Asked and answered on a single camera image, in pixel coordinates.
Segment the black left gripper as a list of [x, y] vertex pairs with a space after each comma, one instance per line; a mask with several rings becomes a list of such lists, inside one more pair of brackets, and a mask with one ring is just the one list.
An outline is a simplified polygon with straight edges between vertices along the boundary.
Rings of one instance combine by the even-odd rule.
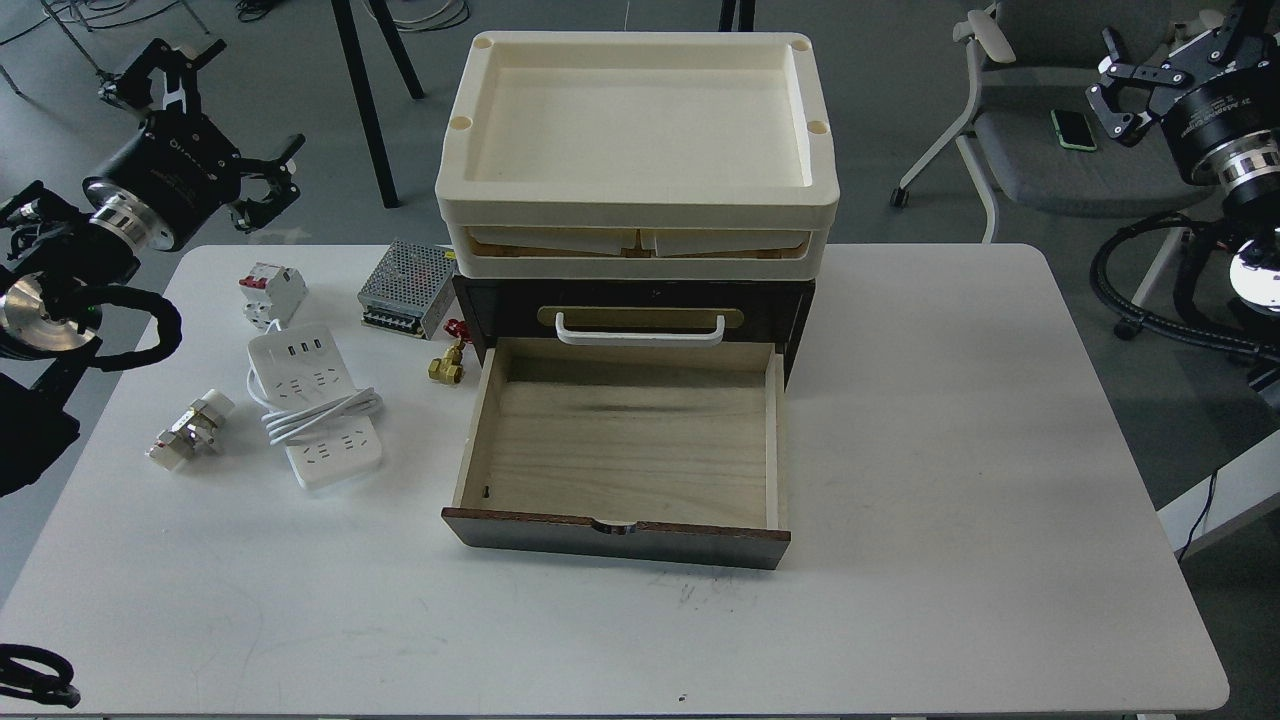
[[[188, 55], [161, 38], [140, 50], [131, 64], [100, 85], [99, 97], [137, 117], [140, 135], [84, 179], [95, 208], [90, 222], [137, 251], [180, 251], [198, 228], [228, 204], [234, 227], [260, 231], [300, 196], [291, 159], [306, 137], [287, 138], [274, 159], [237, 158], [239, 150], [202, 111], [197, 72], [227, 49], [215, 40]], [[154, 72], [163, 73], [163, 97], [154, 109]], [[265, 181], [262, 199], [238, 199], [241, 178]]]

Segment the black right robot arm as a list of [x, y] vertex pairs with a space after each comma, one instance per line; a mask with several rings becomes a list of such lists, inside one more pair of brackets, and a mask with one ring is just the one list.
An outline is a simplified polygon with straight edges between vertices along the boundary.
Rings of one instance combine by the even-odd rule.
[[[1132, 147], [1158, 126], [1181, 179], [1224, 193], [1220, 220], [1160, 213], [1119, 229], [1094, 255], [1091, 288], [1117, 314], [1120, 338], [1151, 331], [1277, 365], [1277, 38], [1265, 28], [1270, 9], [1268, 1], [1234, 3], [1158, 67], [1130, 63], [1120, 35], [1103, 31], [1108, 54], [1087, 92], [1102, 128]], [[1162, 228], [1190, 236], [1174, 283], [1176, 319], [1125, 299], [1108, 278], [1108, 260], [1121, 243]], [[1196, 306], [1196, 287], [1215, 249], [1233, 254], [1236, 325], [1213, 322]]]

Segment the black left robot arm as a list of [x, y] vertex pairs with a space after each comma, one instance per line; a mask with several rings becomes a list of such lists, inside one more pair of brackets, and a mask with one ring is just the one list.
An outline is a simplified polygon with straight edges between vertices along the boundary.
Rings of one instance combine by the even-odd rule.
[[257, 231], [300, 195], [287, 140], [274, 159], [244, 156], [204, 113], [196, 86], [225, 42], [191, 56], [155, 38], [101, 97], [140, 115], [137, 133], [83, 182], [81, 211], [36, 181], [3, 205], [12, 232], [3, 264], [1, 351], [45, 360], [31, 387], [3, 378], [3, 493], [35, 483], [78, 438], [65, 411], [84, 373], [160, 363], [180, 343], [180, 314], [161, 295], [129, 287], [138, 252], [180, 251], [220, 208]]

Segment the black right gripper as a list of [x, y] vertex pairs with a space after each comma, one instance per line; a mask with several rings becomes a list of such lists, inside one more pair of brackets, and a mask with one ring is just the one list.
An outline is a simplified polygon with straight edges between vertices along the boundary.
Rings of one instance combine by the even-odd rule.
[[[1107, 56], [1087, 91], [1102, 129], [1133, 147], [1160, 122], [1188, 184], [1243, 186], [1276, 174], [1277, 72], [1239, 70], [1276, 53], [1274, 5], [1234, 1], [1224, 12], [1201, 10], [1160, 67], [1129, 61], [1120, 33], [1102, 29]], [[1222, 76], [1185, 94], [1187, 74]]]

